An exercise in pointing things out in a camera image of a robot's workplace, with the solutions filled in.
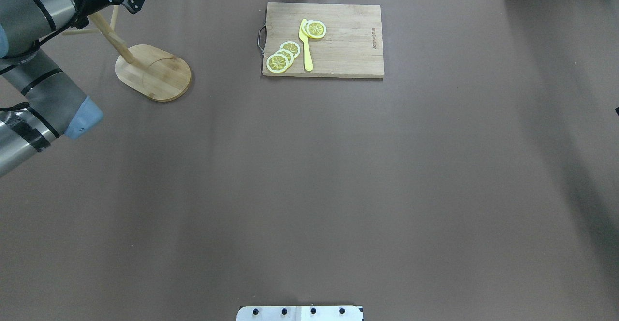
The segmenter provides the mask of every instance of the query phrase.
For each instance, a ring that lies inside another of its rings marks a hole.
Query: robotic arm
[[[63,134],[78,138],[103,118],[40,46],[112,4],[137,13],[145,0],[0,0],[0,74],[28,102],[0,108],[0,176]]]

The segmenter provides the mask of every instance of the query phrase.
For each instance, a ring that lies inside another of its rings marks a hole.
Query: lemon slice
[[[275,53],[267,59],[267,69],[273,73],[281,73],[288,69],[290,61],[286,55],[281,53]]]
[[[320,39],[327,34],[327,25],[318,20],[307,20],[303,26],[304,33],[311,38]]]
[[[299,56],[299,54],[301,54],[301,46],[299,46],[299,43],[296,43],[294,41],[283,42],[279,48],[291,52],[293,58],[295,59]]]
[[[290,65],[292,65],[292,61],[295,60],[295,55],[292,54],[292,52],[290,50],[287,50],[287,49],[277,50],[275,52],[275,54],[284,54],[286,56],[286,58],[288,59],[288,67],[290,67]]]

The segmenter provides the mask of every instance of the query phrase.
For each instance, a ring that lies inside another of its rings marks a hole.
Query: wooden stand
[[[112,14],[112,24],[115,24],[116,13],[117,7]],[[93,13],[88,18],[120,54],[115,71],[123,83],[149,99],[161,102],[177,99],[187,91],[192,81],[192,70],[183,59],[146,44],[127,48],[126,42],[118,37],[101,13]],[[90,32],[94,31],[83,30],[73,34]]]

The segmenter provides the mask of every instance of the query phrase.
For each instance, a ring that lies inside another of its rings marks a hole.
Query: wooden base
[[[192,70],[175,55],[154,46],[139,44],[129,48],[135,61],[118,57],[118,79],[155,101],[172,101],[183,95],[192,81]]]

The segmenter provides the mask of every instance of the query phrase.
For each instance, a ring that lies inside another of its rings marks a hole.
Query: yellow utensil
[[[307,35],[303,32],[303,26],[306,21],[307,19],[303,19],[301,26],[299,26],[299,39],[303,42],[303,65],[305,65],[307,72],[312,72],[314,70],[314,63],[311,61],[310,44]]]

